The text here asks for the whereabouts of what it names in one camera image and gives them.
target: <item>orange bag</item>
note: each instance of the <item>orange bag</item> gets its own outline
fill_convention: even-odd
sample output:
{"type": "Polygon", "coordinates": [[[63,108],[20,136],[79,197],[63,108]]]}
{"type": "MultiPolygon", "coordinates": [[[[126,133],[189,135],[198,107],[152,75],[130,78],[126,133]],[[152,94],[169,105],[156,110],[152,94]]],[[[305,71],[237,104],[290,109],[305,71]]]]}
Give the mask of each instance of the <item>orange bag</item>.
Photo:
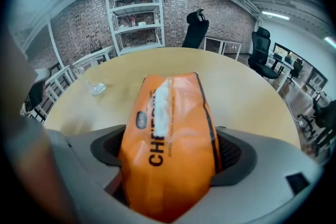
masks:
{"type": "Polygon", "coordinates": [[[172,222],[208,191],[219,143],[197,73],[147,76],[119,152],[130,207],[172,222]]]}

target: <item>glass cup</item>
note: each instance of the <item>glass cup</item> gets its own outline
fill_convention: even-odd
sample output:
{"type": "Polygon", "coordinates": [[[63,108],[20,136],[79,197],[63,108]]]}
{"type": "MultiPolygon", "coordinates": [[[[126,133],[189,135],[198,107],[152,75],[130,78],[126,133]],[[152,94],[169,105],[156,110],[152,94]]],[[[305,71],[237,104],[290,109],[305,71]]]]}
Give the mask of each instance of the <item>glass cup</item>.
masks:
{"type": "Polygon", "coordinates": [[[73,69],[73,73],[76,77],[82,81],[87,87],[89,87],[92,95],[98,95],[105,90],[105,84],[101,82],[94,82],[92,78],[96,78],[94,71],[98,68],[96,60],[91,59],[85,61],[73,69]]]}

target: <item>metal shelving unit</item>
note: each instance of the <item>metal shelving unit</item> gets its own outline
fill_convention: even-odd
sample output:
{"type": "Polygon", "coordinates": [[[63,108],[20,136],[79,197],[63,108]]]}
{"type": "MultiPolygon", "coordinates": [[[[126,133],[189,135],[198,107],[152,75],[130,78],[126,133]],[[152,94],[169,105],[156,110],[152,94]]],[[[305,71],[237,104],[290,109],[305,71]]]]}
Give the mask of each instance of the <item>metal shelving unit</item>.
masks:
{"type": "Polygon", "coordinates": [[[121,6],[121,7],[116,7],[117,1],[123,1],[123,0],[112,0],[112,8],[111,8],[109,0],[105,0],[111,35],[112,35],[113,43],[115,44],[114,47],[117,51],[118,56],[123,55],[123,54],[128,54],[134,51],[159,48],[159,47],[165,46],[162,0],[152,0],[152,2],[149,2],[149,3],[131,4],[131,5],[121,6]],[[154,21],[155,21],[155,18],[157,18],[157,15],[159,16],[160,19],[159,21],[156,21],[154,24],[150,24],[150,25],[142,25],[142,26],[137,25],[133,27],[123,27],[123,28],[119,27],[119,24],[118,24],[119,17],[125,16],[125,15],[139,14],[139,13],[153,13],[154,21]],[[123,46],[122,39],[120,37],[122,33],[130,32],[130,31],[137,31],[141,29],[148,29],[148,28],[155,29],[156,42],[151,42],[151,43],[146,43],[146,44],[141,44],[141,45],[134,45],[134,46],[127,46],[127,47],[123,46]],[[160,39],[158,36],[158,29],[161,29],[161,41],[162,42],[160,42],[160,39]]]}

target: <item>fluorescent light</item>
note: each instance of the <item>fluorescent light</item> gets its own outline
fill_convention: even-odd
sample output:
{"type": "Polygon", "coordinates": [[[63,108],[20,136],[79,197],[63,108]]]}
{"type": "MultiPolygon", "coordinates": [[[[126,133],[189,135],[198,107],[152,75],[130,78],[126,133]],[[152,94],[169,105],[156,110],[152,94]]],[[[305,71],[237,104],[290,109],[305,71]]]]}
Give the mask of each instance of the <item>fluorescent light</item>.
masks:
{"type": "Polygon", "coordinates": [[[336,48],[336,42],[331,37],[326,37],[324,40],[336,48]]]}
{"type": "Polygon", "coordinates": [[[274,17],[278,17],[278,18],[281,18],[281,19],[289,20],[289,17],[284,16],[284,15],[280,15],[280,14],[276,14],[276,13],[272,13],[272,12],[262,12],[262,13],[265,14],[265,15],[268,15],[268,16],[274,16],[274,17]]]}

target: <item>round table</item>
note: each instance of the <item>round table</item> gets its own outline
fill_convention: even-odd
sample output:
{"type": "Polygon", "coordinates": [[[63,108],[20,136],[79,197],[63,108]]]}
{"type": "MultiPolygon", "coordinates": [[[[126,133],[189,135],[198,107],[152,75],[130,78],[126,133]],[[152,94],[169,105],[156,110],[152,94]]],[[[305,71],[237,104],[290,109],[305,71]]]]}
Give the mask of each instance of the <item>round table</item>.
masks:
{"type": "Polygon", "coordinates": [[[106,84],[92,96],[76,80],[49,112],[45,127],[77,135],[126,124],[145,76],[198,72],[215,126],[269,136],[300,148],[294,121],[284,101],[260,75],[231,58],[188,48],[132,52],[89,69],[106,84]]]}

